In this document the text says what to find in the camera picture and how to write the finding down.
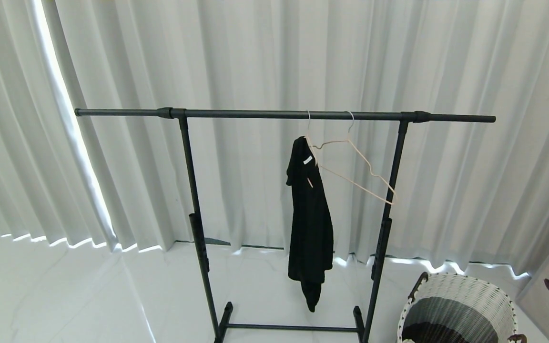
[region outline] rack base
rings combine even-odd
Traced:
[[[359,306],[353,308],[353,317],[355,318],[355,328],[343,328],[337,326],[301,326],[301,325],[267,325],[267,324],[241,324],[230,323],[230,317],[233,313],[234,306],[231,302],[226,304],[222,321],[220,321],[220,337],[216,337],[214,343],[223,343],[227,329],[262,329],[262,330],[298,330],[298,331],[319,331],[319,332],[351,332],[357,333],[359,341],[364,336],[364,319],[361,316]]]

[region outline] floor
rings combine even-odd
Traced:
[[[232,322],[288,325],[355,325],[370,295],[370,266],[337,258],[326,273],[315,313],[300,286],[287,278],[282,251],[209,245],[211,285],[218,315],[234,304]],[[394,343],[399,313],[427,262],[387,259],[371,343]],[[444,271],[454,272],[455,265]],[[469,275],[516,297],[528,281],[505,266],[470,265]],[[520,332],[531,343],[547,339],[518,311]],[[0,343],[209,343],[213,332],[194,246],[169,252],[111,254],[91,243],[71,249],[29,238],[0,237]],[[357,343],[353,333],[230,329],[228,343]]]

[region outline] laundry basket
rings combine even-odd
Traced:
[[[469,276],[423,273],[399,319],[398,343],[526,343],[512,300]]]

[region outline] black metal clothes rack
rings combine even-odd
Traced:
[[[188,176],[190,180],[190,191],[192,193],[192,204],[194,213],[190,214],[190,224],[192,226],[192,235],[194,236],[194,246],[196,247],[196,255],[198,256],[198,264],[203,278],[205,296],[207,297],[207,305],[209,306],[209,314],[211,315],[211,324],[215,334],[214,343],[223,343],[227,329],[242,328],[242,329],[267,329],[267,330],[305,330],[305,331],[320,331],[320,332],[349,332],[356,333],[360,343],[368,343],[370,337],[370,328],[374,319],[374,310],[376,306],[376,298],[378,288],[383,274],[383,264],[385,252],[387,251],[387,242],[391,231],[392,220],[389,215],[391,205],[385,204],[383,210],[383,219],[381,221],[378,243],[376,246],[375,261],[372,265],[372,294],[370,295],[370,303],[368,306],[368,315],[366,322],[362,319],[359,306],[353,309],[355,317],[355,327],[334,327],[334,326],[298,326],[298,325],[268,325],[268,324],[242,324],[231,323],[230,316],[233,312],[233,304],[228,302],[224,308],[222,319],[218,322],[218,317],[215,312],[215,304],[213,302],[213,293],[211,291],[211,283],[209,282],[209,259],[207,258],[207,249],[204,239],[203,221],[201,219],[200,203],[198,201],[198,191],[196,188],[196,175],[194,174],[194,162],[192,161],[192,148],[190,146],[190,133],[188,130],[188,118],[237,118],[237,119],[309,119],[307,111],[228,111],[228,110],[191,110],[191,109],[176,109],[165,107],[161,109],[76,109],[75,113],[78,117],[82,116],[133,116],[133,117],[161,117],[165,119],[178,119],[181,135],[183,139],[183,151],[185,152],[185,162],[187,164]],[[427,121],[464,121],[471,123],[494,123],[495,117],[486,115],[448,115],[448,114],[431,114],[425,111],[403,111],[400,113],[394,112],[366,112],[354,111],[355,120],[388,120],[398,121],[399,129],[397,142],[395,144],[395,152],[391,167],[389,184],[395,188],[397,175],[399,172],[399,162],[401,161],[401,152],[404,147],[404,139],[408,130],[409,123],[425,123]],[[351,119],[346,111],[312,111],[312,119],[327,119],[327,120],[348,120]],[[393,193],[389,189],[387,191],[387,200],[393,200]]]

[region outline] beige wire hanger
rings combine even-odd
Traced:
[[[361,153],[361,151],[359,149],[357,149],[357,146],[355,146],[355,144],[353,144],[353,142],[351,141],[350,137],[351,137],[351,128],[353,127],[353,125],[355,124],[355,115],[353,115],[353,113],[351,111],[347,111],[348,113],[351,114],[351,118],[353,118],[353,122],[351,123],[351,126],[349,126],[349,129],[347,131],[347,136],[346,136],[346,139],[344,141],[326,141],[325,143],[323,143],[322,145],[320,146],[316,146],[316,145],[312,145],[311,143],[311,137],[309,137],[309,130],[311,128],[311,111],[307,111],[308,114],[309,114],[309,124],[307,125],[306,127],[306,134],[305,134],[305,138],[307,140],[307,143],[309,145],[309,148],[311,149],[311,152],[314,156],[314,159],[315,159],[315,165],[327,170],[328,172],[336,175],[336,176],[339,176],[340,178],[343,178],[344,180],[347,180],[347,182],[350,182],[352,183],[353,185],[356,185],[357,187],[359,187],[360,189],[362,189],[363,191],[365,191],[366,193],[372,195],[373,197],[376,197],[384,202],[386,202],[387,204],[390,204],[390,205],[394,205],[393,202],[389,202],[388,200],[386,199],[383,199],[381,197],[379,197],[378,195],[372,193],[371,191],[369,191],[368,189],[364,188],[362,185],[360,184],[357,184],[357,182],[354,182],[353,180],[345,177],[345,176],[342,176],[338,173],[336,173],[335,171],[333,170],[330,170],[328,169],[327,167],[324,167],[323,165],[321,165],[321,163],[318,162],[318,160],[316,159],[316,154],[313,150],[313,148],[316,148],[318,150],[322,149],[324,145],[327,145],[327,144],[330,144],[330,143],[349,143],[351,144],[351,146],[353,147],[353,149],[355,149],[355,151],[357,152],[357,154],[359,154],[359,156],[361,156],[362,159],[364,159],[364,161],[366,161],[366,163],[368,163],[368,166],[370,167],[370,175],[372,176],[375,176],[377,178],[379,178],[380,180],[383,180],[383,182],[385,182],[385,184],[387,185],[387,187],[391,190],[391,192],[393,193],[394,195],[394,198],[398,198],[397,197],[397,193],[395,192],[395,189],[393,189],[393,187],[391,187],[390,184],[388,184],[387,180],[384,180],[383,176],[380,176],[378,174],[374,174],[374,171],[372,171],[372,164],[370,164],[370,161],[368,161],[368,159],[364,156],[364,154]]]

